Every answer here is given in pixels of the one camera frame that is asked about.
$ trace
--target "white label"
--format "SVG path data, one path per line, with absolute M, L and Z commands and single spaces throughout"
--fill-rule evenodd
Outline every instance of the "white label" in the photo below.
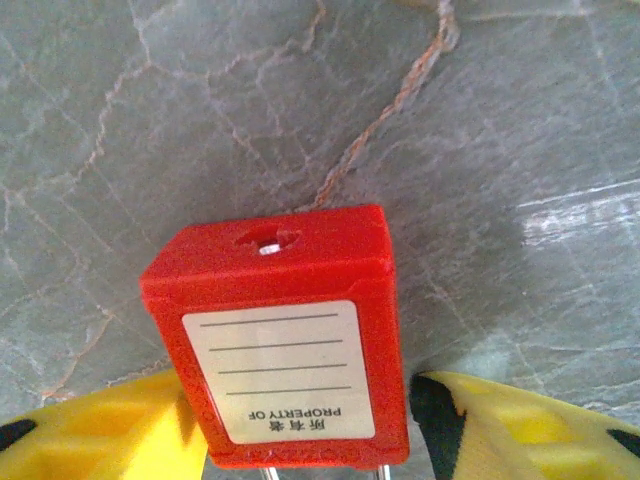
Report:
M 374 436 L 353 302 L 192 313 L 182 322 L 232 442 Z

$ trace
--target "marble surface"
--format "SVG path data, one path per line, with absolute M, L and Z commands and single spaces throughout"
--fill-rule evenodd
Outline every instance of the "marble surface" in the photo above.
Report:
M 185 225 L 378 202 L 407 376 L 640 424 L 640 7 L 455 8 L 457 47 L 405 78 L 430 8 L 2 2 L 0 420 L 169 366 L 137 277 Z M 410 432 L 394 477 L 431 478 Z

